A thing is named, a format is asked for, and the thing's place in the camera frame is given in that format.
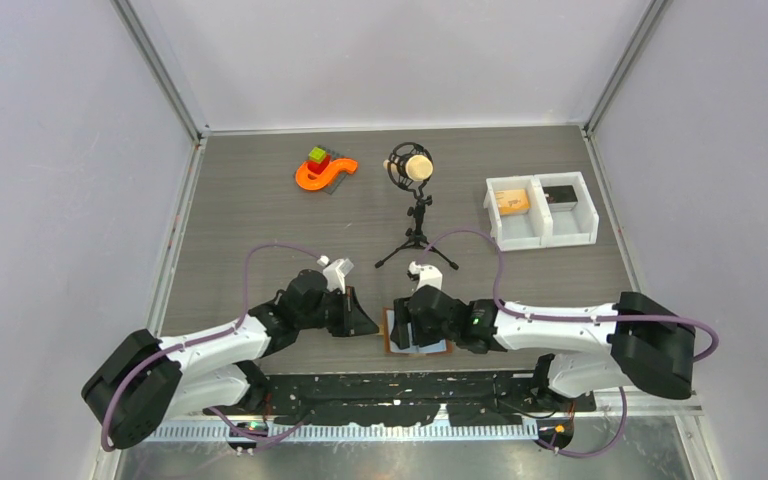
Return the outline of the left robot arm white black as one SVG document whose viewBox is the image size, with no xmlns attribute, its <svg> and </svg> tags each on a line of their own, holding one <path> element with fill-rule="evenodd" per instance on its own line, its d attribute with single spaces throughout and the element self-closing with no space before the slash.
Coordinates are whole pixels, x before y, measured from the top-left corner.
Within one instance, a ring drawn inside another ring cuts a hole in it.
<svg viewBox="0 0 768 480">
<path fill-rule="evenodd" d="M 275 296 L 244 316 L 191 334 L 127 335 L 86 381 L 81 397 L 99 421 L 103 450 L 125 450 L 164 421 L 209 407 L 258 412 L 267 389 L 255 360 L 277 353 L 301 331 L 324 329 L 336 338 L 379 333 L 355 290 L 303 270 Z"/>
</svg>

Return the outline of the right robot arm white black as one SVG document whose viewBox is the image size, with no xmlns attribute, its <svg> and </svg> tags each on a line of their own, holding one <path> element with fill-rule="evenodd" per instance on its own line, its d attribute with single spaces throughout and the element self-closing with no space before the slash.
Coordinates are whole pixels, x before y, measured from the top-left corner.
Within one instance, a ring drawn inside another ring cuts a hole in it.
<svg viewBox="0 0 768 480">
<path fill-rule="evenodd" d="M 607 388 L 671 400 L 692 393 L 696 327 L 642 293 L 590 307 L 534 307 L 464 302 L 423 286 L 395 299 L 393 312 L 389 337 L 399 348 L 448 341 L 474 354 L 543 351 L 530 392 L 544 410 Z"/>
</svg>

